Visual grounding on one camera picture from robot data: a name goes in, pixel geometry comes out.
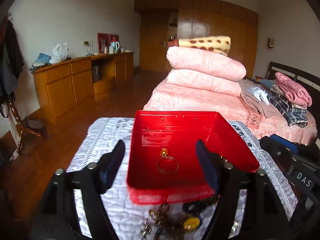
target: white quilted bedspread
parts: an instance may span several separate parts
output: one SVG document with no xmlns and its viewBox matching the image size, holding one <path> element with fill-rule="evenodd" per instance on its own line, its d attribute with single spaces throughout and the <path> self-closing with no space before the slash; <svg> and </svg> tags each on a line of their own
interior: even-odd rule
<svg viewBox="0 0 320 240">
<path fill-rule="evenodd" d="M 112 117 L 99 118 L 88 129 L 88 134 L 74 158 L 71 161 L 68 172 L 78 171 L 90 162 L 98 162 L 100 157 L 112 151 L 118 140 L 125 143 L 125 156 L 119 168 L 115 181 L 111 189 L 101 195 L 104 207 L 107 210 L 109 219 L 120 240 L 140 239 L 139 232 L 142 229 L 141 223 L 148 218 L 148 210 L 156 208 L 150 205 L 135 205 L 129 199 L 126 187 L 126 176 L 129 163 L 129 152 L 131 146 L 131 133 L 133 128 L 133 118 Z M 274 185 L 279 198 L 284 206 L 288 218 L 292 216 L 297 198 L 295 197 L 287 179 L 283 176 L 278 166 L 274 163 L 270 155 L 259 146 L 259 141 L 250 130 L 241 122 L 229 122 L 240 134 L 249 146 L 255 157 L 269 176 Z M 241 223 L 245 207 L 246 190 L 241 190 L 238 200 L 238 209 L 235 221 Z M 75 190 L 76 210 L 79 217 L 79 224 L 84 235 L 91 237 L 88 223 L 86 221 L 82 196 L 80 190 Z M 182 213 L 182 203 L 171 205 L 171 214 Z M 214 213 L 215 206 L 207 208 L 202 214 L 203 224 L 199 230 L 188 233 L 185 239 L 201 239 Z M 156 229 L 154 228 L 148 239 L 153 239 Z"/>
</svg>

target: dark wooden headboard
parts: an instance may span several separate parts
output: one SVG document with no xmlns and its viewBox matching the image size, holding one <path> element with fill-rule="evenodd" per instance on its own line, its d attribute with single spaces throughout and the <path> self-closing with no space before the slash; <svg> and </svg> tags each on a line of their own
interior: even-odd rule
<svg viewBox="0 0 320 240">
<path fill-rule="evenodd" d="M 287 75 L 295 82 L 301 84 L 308 91 L 312 97 L 312 106 L 308 107 L 308 111 L 316 119 L 316 124 L 320 124 L 320 78 L 293 67 L 270 62 L 266 79 L 275 79 L 276 72 L 281 72 Z"/>
</svg>

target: wooden coat stand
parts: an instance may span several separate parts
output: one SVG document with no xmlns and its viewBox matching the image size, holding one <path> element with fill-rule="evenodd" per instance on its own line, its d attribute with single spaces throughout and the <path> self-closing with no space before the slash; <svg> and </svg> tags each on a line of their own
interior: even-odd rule
<svg viewBox="0 0 320 240">
<path fill-rule="evenodd" d="M 12 115 L 14 116 L 14 118 L 16 119 L 16 122 L 17 122 L 17 127 L 18 127 L 18 131 L 19 131 L 19 139 L 18 139 L 18 143 L 17 143 L 17 154 L 19 154 L 21 151 L 21 148 L 22 148 L 22 143 L 23 143 L 22 136 L 24 134 L 32 134 L 37 137 L 41 137 L 41 134 L 30 129 L 30 128 L 25 127 L 24 124 L 22 123 L 22 120 L 18 114 L 18 110 L 15 107 L 13 101 L 10 98 L 8 98 L 7 101 L 8 101 L 8 105 L 12 111 Z"/>
</svg>

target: wooden wardrobe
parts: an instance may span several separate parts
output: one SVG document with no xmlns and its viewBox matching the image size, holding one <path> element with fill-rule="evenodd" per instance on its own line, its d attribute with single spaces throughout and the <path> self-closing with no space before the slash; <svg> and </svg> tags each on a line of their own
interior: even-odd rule
<svg viewBox="0 0 320 240">
<path fill-rule="evenodd" d="M 141 14 L 141 69 L 170 71 L 165 55 L 176 16 L 178 39 L 229 36 L 228 56 L 240 61 L 246 76 L 252 77 L 258 41 L 256 12 L 220 0 L 135 0 L 134 9 Z"/>
</svg>

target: bed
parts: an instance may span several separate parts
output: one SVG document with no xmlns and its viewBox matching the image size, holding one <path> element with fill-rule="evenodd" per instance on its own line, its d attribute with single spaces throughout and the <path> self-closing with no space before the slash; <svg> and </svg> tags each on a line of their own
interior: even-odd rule
<svg viewBox="0 0 320 240">
<path fill-rule="evenodd" d="M 282 72 L 296 82 L 300 82 L 312 97 L 319 96 L 320 79 L 316 76 L 289 66 L 270 62 L 267 79 L 274 79 L 276 72 Z M 247 87 L 257 86 L 249 80 L 239 82 Z M 300 128 L 296 125 L 288 126 L 284 117 L 274 106 L 270 106 L 273 109 L 273 117 L 265 118 L 249 108 L 240 97 L 181 87 L 168 84 L 166 80 L 163 80 L 154 89 L 150 100 L 143 109 L 150 111 L 217 111 L 228 121 L 244 123 L 257 139 L 277 134 L 292 142 L 309 144 L 317 136 L 316 121 L 319 117 L 316 109 L 319 109 L 318 104 L 314 100 L 306 115 L 308 125 Z"/>
<path fill-rule="evenodd" d="M 125 156 L 119 168 L 112 188 L 105 194 L 101 195 L 104 207 L 107 210 L 109 219 L 121 240 L 140 239 L 139 232 L 142 229 L 141 223 L 148 217 L 148 210 L 152 206 L 134 205 L 128 195 L 126 187 L 126 176 L 128 170 L 129 151 L 131 145 L 131 134 L 133 128 L 133 118 L 113 117 L 99 118 L 88 129 L 88 133 L 74 158 L 71 161 L 68 172 L 77 171 L 84 168 L 91 162 L 97 162 L 100 157 L 112 151 L 119 139 L 125 143 Z M 287 179 L 283 176 L 278 166 L 274 163 L 270 155 L 263 151 L 256 137 L 241 122 L 230 121 L 230 125 L 246 142 L 254 156 L 260 163 L 260 167 L 266 171 L 270 181 L 274 185 L 276 192 L 283 204 L 287 217 L 290 218 L 297 204 L 295 197 Z M 238 207 L 235 221 L 241 224 L 244 207 L 245 207 L 246 191 L 241 190 L 238 199 Z M 84 207 L 82 202 L 81 190 L 75 190 L 76 211 L 79 218 L 81 232 L 91 237 L 88 223 L 86 221 Z M 201 239 L 214 213 L 215 206 L 208 207 L 202 214 L 203 225 L 199 230 L 188 233 L 185 239 Z M 182 204 L 173 204 L 171 214 L 175 215 L 182 212 Z M 148 239 L 153 239 L 156 229 L 153 228 Z"/>
</svg>

